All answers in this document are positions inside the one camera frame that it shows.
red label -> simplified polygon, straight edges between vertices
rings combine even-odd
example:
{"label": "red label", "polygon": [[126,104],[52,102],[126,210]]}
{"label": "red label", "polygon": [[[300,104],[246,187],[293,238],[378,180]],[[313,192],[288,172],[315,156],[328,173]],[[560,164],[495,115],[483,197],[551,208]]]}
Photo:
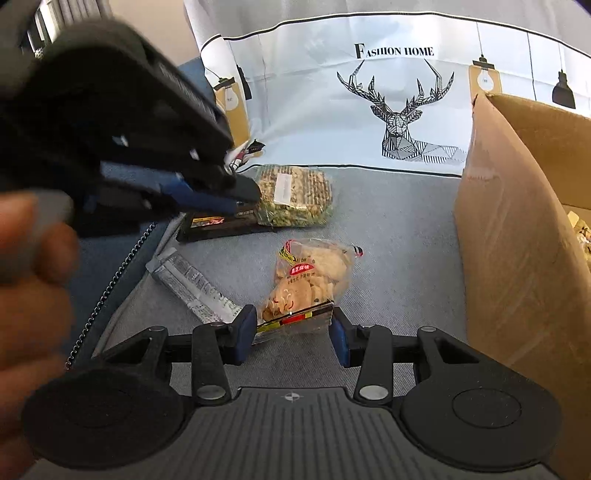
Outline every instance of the red label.
{"label": "red label", "polygon": [[297,275],[299,273],[307,272],[308,270],[312,270],[314,265],[310,265],[309,263],[298,263],[297,265],[293,266],[290,270],[290,275]]}

antler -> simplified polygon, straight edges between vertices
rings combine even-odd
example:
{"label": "antler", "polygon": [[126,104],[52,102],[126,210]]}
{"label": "antler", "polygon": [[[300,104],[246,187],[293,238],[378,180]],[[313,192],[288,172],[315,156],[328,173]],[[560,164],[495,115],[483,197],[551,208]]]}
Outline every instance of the antler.
{"label": "antler", "polygon": [[369,82],[368,89],[365,91],[363,89],[363,85],[361,83],[357,83],[357,73],[361,69],[361,66],[365,60],[363,60],[359,66],[355,69],[355,71],[349,76],[349,83],[346,83],[341,77],[340,73],[337,72],[336,75],[339,78],[340,82],[347,88],[348,91],[354,93],[355,95],[360,96],[361,98],[365,98],[369,100],[374,105],[376,105],[382,112],[384,113],[393,113],[392,110],[386,105],[386,100],[384,99],[383,95],[380,95],[379,92],[375,91],[375,77],[371,78]]}
{"label": "antler", "polygon": [[447,82],[447,86],[444,89],[442,89],[441,87],[443,86],[443,83],[442,83],[441,75],[439,75],[439,72],[437,70],[435,70],[429,62],[427,62],[427,65],[429,65],[429,68],[431,68],[431,70],[435,74],[435,77],[437,78],[437,80],[435,82],[435,89],[434,90],[431,89],[431,91],[429,92],[429,97],[425,98],[425,92],[423,91],[423,86],[421,85],[421,82],[417,79],[418,97],[413,97],[410,99],[410,101],[407,99],[406,107],[404,107],[404,109],[400,112],[402,115],[409,116],[418,107],[423,106],[423,105],[428,105],[429,103],[435,103],[438,100],[441,100],[443,97],[445,97],[446,93],[449,91],[449,89],[452,86],[453,73],[449,79],[449,82]]}

hanging lamp illustration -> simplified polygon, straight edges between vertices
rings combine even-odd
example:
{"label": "hanging lamp illustration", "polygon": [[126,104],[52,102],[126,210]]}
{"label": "hanging lamp illustration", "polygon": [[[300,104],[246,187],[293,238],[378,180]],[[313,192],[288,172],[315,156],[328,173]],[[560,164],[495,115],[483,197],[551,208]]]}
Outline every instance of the hanging lamp illustration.
{"label": "hanging lamp illustration", "polygon": [[558,83],[552,89],[552,101],[558,105],[575,109],[574,94],[567,83],[560,45],[558,45],[558,55],[560,56],[560,71],[558,72]]}
{"label": "hanging lamp illustration", "polygon": [[248,114],[240,86],[232,78],[219,77],[219,83],[213,87],[217,105],[224,111],[230,132],[234,140],[234,147],[242,145],[250,138]]}
{"label": "hanging lamp illustration", "polygon": [[473,60],[472,65],[468,67],[468,78],[470,81],[470,98],[478,94],[501,93],[501,74],[495,70],[495,66],[489,63],[482,53],[482,41],[480,40],[480,28],[476,22],[476,32],[478,33],[478,43],[480,45],[480,58]]}

cardboard box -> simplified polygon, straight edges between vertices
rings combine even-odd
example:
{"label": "cardboard box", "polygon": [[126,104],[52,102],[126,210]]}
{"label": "cardboard box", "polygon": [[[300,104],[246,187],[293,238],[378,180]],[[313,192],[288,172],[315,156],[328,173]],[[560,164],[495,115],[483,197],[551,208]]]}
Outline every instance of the cardboard box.
{"label": "cardboard box", "polygon": [[566,215],[591,220],[591,120],[502,94],[473,120],[454,209],[468,339],[554,394],[549,465],[591,479],[591,273]]}

nut bar package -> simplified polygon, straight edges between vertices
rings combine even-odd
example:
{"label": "nut bar package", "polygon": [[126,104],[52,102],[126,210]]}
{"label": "nut bar package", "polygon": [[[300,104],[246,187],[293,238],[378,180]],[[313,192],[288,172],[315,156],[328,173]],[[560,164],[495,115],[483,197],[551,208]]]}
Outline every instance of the nut bar package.
{"label": "nut bar package", "polygon": [[332,214],[334,191],[324,172],[310,168],[265,165],[256,176],[261,225],[325,225]]}

